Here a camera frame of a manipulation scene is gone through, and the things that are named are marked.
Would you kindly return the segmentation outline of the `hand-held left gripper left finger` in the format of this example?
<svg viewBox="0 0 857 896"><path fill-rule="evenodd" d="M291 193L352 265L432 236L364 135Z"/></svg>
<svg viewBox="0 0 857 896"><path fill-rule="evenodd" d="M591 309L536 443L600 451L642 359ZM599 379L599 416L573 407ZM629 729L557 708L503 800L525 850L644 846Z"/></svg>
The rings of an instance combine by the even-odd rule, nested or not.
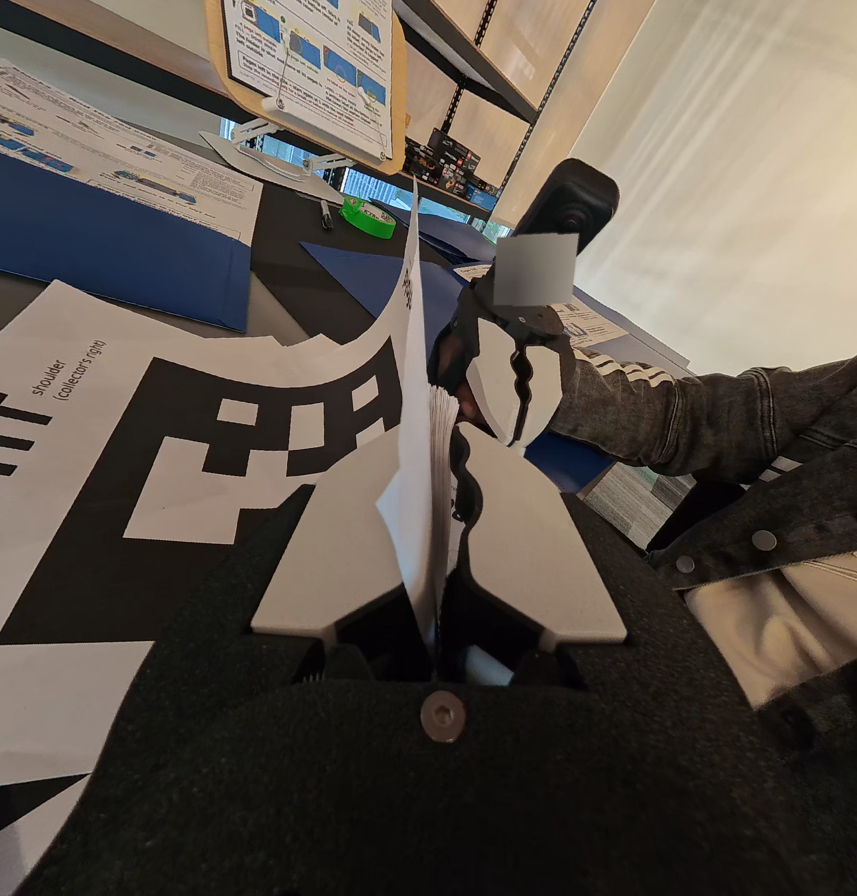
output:
<svg viewBox="0 0 857 896"><path fill-rule="evenodd" d="M320 477L252 618L255 633L332 642L336 623L401 586L376 506L398 464L398 433L384 433Z"/></svg>

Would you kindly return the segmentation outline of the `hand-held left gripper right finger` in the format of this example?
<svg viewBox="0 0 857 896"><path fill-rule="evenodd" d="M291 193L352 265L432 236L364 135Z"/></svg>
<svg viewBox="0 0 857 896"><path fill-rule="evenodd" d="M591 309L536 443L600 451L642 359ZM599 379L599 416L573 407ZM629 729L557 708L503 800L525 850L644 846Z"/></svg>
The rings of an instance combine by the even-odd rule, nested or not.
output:
<svg viewBox="0 0 857 896"><path fill-rule="evenodd" d="M446 609L466 645L622 644L624 622L557 487L478 427L456 425L451 467L464 522Z"/></svg>

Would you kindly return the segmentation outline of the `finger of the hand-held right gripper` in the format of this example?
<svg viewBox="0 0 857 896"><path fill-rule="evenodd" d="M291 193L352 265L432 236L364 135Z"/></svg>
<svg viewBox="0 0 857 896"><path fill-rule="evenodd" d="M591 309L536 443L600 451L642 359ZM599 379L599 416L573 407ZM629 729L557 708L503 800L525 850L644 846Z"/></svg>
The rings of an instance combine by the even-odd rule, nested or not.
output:
<svg viewBox="0 0 857 896"><path fill-rule="evenodd" d="M565 334L524 347L523 420L520 448L540 435L557 411L562 394L575 372L576 357Z"/></svg>
<svg viewBox="0 0 857 896"><path fill-rule="evenodd" d="M478 321L477 326L479 353L467 367L467 384L485 425L498 441L504 445L526 445L524 350L494 322Z"/></svg>

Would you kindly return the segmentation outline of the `stack of printed paper sheets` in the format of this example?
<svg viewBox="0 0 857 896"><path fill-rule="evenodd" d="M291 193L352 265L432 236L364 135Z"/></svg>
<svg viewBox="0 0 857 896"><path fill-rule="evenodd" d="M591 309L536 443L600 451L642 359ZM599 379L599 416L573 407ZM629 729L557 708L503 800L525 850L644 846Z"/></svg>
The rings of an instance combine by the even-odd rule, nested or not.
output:
<svg viewBox="0 0 857 896"><path fill-rule="evenodd" d="M348 454L386 465L355 535L378 524L379 597L425 574L380 510L412 422L405 352L422 324L418 237L357 340L206 339L54 280L0 333L0 786L72 787L141 662L210 569ZM131 648L130 644L141 647Z"/></svg>

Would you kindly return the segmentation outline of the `dark desk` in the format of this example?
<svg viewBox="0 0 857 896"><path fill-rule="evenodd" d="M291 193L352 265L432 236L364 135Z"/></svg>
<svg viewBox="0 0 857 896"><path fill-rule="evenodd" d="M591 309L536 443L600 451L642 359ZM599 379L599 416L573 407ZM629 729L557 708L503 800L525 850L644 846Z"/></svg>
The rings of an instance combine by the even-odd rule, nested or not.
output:
<svg viewBox="0 0 857 896"><path fill-rule="evenodd" d="M0 57L117 118L221 163L199 132L249 115L221 92L210 60L93 2L0 2ZM319 333L353 341L370 315L300 241L367 252L367 238L294 225L310 200L268 186L268 237L256 237L248 333L293 344Z"/></svg>

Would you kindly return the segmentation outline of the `person's right hand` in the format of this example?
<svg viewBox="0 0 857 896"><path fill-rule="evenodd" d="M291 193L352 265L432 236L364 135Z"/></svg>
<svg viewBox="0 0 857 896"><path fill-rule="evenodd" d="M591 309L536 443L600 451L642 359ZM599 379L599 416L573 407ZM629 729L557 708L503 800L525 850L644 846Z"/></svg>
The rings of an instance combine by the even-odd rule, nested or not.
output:
<svg viewBox="0 0 857 896"><path fill-rule="evenodd" d="M478 280L461 291L454 315L436 337L427 372L431 385L443 388L457 400L457 420L472 422L489 434L491 428L467 382L467 369L480 352L478 322L501 322L488 305L488 296Z"/></svg>

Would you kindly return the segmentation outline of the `row of dark boxes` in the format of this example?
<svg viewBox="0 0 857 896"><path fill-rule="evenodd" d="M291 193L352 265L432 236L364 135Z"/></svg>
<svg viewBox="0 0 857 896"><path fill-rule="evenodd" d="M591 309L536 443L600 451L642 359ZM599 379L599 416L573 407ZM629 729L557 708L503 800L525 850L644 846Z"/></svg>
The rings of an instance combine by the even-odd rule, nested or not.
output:
<svg viewBox="0 0 857 896"><path fill-rule="evenodd" d="M492 210L501 188L483 180L477 173L480 156L459 141L434 129L428 144L405 138L402 170L452 196Z"/></svg>

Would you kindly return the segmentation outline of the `black metal shelf rack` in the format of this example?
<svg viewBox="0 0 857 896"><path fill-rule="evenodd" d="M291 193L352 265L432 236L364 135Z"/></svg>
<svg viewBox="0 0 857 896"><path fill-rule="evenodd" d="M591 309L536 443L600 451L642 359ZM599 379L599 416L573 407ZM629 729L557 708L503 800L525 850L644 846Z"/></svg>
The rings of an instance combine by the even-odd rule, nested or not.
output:
<svg viewBox="0 0 857 896"><path fill-rule="evenodd" d="M471 95L524 128L506 168L505 188L598 2L393 2L410 49L454 83L441 123L465 127Z"/></svg>

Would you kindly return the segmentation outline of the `blue paper folder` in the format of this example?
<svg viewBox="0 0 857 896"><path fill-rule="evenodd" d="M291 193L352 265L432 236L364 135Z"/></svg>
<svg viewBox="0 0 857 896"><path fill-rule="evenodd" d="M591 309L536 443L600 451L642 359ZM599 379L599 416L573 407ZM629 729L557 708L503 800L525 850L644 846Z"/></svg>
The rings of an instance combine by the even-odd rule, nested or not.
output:
<svg viewBox="0 0 857 896"><path fill-rule="evenodd" d="M489 263L495 254L495 246L478 230L450 218L420 214L420 233L424 238L439 238L437 244L442 256L445 260L453 260L454 266ZM367 312L373 317L381 314L400 276L402 262L399 258L308 242L302 243L302 246ZM456 309L457 297L465 284L450 270L428 261L421 262L421 282L426 352L430 353L436 335ZM622 363L635 361L660 367L676 377L688 375L687 359L579 287L573 288L573 294L627 332L626 335L587 348ZM560 491L571 494L588 487L612 464L607 456L590 447L552 433L539 435L527 447L525 458L553 481Z"/></svg>
<svg viewBox="0 0 857 896"><path fill-rule="evenodd" d="M244 332L248 245L0 153L0 271Z"/></svg>

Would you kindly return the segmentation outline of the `green tape roll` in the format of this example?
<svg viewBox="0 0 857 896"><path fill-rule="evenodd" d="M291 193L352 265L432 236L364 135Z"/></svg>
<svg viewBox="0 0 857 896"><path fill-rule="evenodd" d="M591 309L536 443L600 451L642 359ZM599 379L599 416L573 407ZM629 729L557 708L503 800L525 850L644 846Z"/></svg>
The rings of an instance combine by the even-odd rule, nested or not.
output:
<svg viewBox="0 0 857 896"><path fill-rule="evenodd" d="M397 224L385 210L356 196L344 196L340 214L355 229L382 240L393 236Z"/></svg>

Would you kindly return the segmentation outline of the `person's torso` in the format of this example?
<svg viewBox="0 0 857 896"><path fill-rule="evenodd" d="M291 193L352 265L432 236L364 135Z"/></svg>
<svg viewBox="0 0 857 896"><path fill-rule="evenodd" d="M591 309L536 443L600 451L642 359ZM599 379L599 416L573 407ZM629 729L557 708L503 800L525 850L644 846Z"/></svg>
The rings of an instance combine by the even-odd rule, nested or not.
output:
<svg viewBox="0 0 857 896"><path fill-rule="evenodd" d="M650 565L686 594L749 703L857 659L857 438L793 449Z"/></svg>

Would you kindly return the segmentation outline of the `person's black trouser leg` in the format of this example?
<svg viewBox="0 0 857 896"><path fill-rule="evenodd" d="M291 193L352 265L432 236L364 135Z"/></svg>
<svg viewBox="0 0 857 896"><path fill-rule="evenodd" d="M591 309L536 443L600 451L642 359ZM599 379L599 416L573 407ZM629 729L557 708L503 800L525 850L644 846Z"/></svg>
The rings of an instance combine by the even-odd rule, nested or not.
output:
<svg viewBox="0 0 857 896"><path fill-rule="evenodd" d="M818 893L857 894L857 658L756 713L823 875Z"/></svg>

